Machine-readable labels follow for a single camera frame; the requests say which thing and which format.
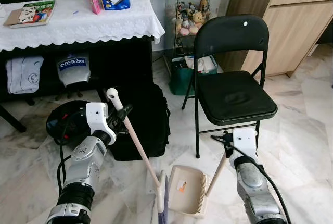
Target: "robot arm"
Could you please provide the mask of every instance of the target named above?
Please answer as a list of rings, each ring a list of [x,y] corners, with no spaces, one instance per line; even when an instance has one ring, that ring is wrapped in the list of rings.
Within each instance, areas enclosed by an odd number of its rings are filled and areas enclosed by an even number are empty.
[[[72,152],[68,176],[46,224],[90,224],[91,205],[107,146],[115,142],[123,118],[130,110],[131,107],[125,107],[109,117],[106,104],[86,104],[87,123],[92,135]]]
[[[218,138],[224,140],[226,157],[229,157],[231,166],[236,169],[237,192],[244,201],[250,223],[285,224],[285,218],[268,189],[265,176],[247,158],[233,149],[238,148],[260,165],[256,155],[255,131],[250,128],[238,128],[234,129],[232,134],[226,133]]]

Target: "white lace tablecloth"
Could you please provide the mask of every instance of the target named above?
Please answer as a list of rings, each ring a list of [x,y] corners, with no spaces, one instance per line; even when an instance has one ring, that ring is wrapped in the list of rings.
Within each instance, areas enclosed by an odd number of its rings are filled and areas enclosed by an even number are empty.
[[[99,15],[91,11],[88,0],[56,0],[55,11],[48,25],[17,29],[4,26],[9,12],[24,4],[3,5],[7,16],[0,18],[0,51],[50,44],[119,41],[144,35],[154,36],[155,43],[158,43],[165,33],[150,0],[131,0],[129,9],[102,10]]]

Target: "black backpack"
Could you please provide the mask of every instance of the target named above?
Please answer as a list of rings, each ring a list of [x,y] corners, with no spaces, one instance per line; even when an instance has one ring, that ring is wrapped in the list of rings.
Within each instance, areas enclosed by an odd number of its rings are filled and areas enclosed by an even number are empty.
[[[148,157],[164,154],[170,135],[167,99],[155,84],[117,88],[123,106],[133,105],[129,120]],[[119,134],[108,147],[116,160],[139,160],[141,156],[129,134]]]

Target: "broom handle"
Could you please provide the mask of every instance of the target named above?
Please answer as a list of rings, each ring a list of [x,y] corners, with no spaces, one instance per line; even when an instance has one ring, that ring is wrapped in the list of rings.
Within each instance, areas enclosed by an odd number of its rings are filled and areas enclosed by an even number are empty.
[[[226,154],[225,154],[225,152],[224,152],[224,154],[223,154],[223,156],[222,156],[222,159],[221,159],[221,161],[220,161],[220,164],[219,164],[219,166],[217,167],[217,170],[216,170],[216,172],[215,172],[215,174],[214,174],[214,177],[213,177],[213,179],[212,179],[212,182],[209,184],[209,187],[208,187],[208,190],[207,190],[207,193],[206,193],[206,196],[207,196],[207,197],[208,197],[209,194],[211,193],[212,188],[214,187],[214,185],[215,185],[215,183],[216,183],[218,177],[220,176],[220,173],[221,173],[221,171],[222,171],[222,169],[223,169],[224,164],[225,164],[226,161],[227,161],[227,157],[226,157]]]
[[[120,109],[123,108],[123,105],[118,97],[118,91],[114,88],[111,88],[111,89],[108,89],[107,92],[106,92],[107,96],[110,98],[110,100],[112,101],[114,107],[116,108],[117,111],[119,111]],[[151,174],[151,177],[156,185],[157,188],[160,187],[160,182],[158,181],[157,179],[157,176],[148,160],[148,157],[144,151],[144,149],[142,148],[141,146],[141,143],[139,141],[139,138],[137,137],[133,127],[132,127],[132,124],[129,120],[129,118],[126,116],[125,120],[124,120],[124,124],[125,124],[125,127],[128,129],[129,131],[129,134],[134,142],[134,145],[136,146],[137,150],[139,151],[140,153],[140,156],[142,158],[142,160],[145,162],[146,166],[147,166],[147,169],[149,171],[149,173]]]

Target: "cabinet door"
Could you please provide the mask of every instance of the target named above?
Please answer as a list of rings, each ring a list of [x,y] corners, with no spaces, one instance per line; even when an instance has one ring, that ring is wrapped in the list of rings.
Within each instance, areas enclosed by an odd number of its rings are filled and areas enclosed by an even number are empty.
[[[263,17],[270,31],[266,74],[294,71],[332,16],[332,1],[270,7]],[[249,51],[242,70],[254,71],[261,59]]]

